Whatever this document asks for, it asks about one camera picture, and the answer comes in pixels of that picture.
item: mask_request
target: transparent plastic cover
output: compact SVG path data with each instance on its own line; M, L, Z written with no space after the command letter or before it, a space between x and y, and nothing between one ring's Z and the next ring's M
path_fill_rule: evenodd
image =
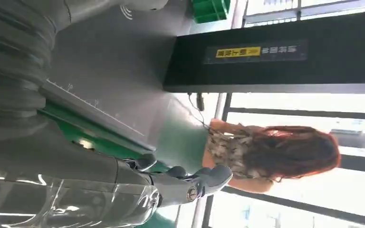
M154 186L63 180L0 171L0 227L116 228L145 223L157 208Z

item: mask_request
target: floral dress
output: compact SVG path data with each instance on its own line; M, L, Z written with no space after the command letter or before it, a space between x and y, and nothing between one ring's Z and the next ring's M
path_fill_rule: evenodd
M243 155L251 147L252 132L250 128L246 128L242 133L224 135L223 133L210 129L206 150L212 155L216 164L230 167L235 178L258 178L258 172L253 169L248 169L243 161Z

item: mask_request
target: long hair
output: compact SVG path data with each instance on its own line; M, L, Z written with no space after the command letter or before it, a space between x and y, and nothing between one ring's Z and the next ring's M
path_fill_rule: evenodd
M274 126L253 134L244 162L265 177L298 179L332 170L341 160L336 139L311 127Z

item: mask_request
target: green crate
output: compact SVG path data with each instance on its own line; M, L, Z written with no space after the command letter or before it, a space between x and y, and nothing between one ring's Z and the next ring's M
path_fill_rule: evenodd
M195 22L206 23L227 19L230 0L192 0Z

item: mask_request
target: yellow label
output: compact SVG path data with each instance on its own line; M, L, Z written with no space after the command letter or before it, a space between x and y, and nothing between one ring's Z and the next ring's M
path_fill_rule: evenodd
M219 49L216 51L217 58L260 56L261 47L243 47L231 49Z

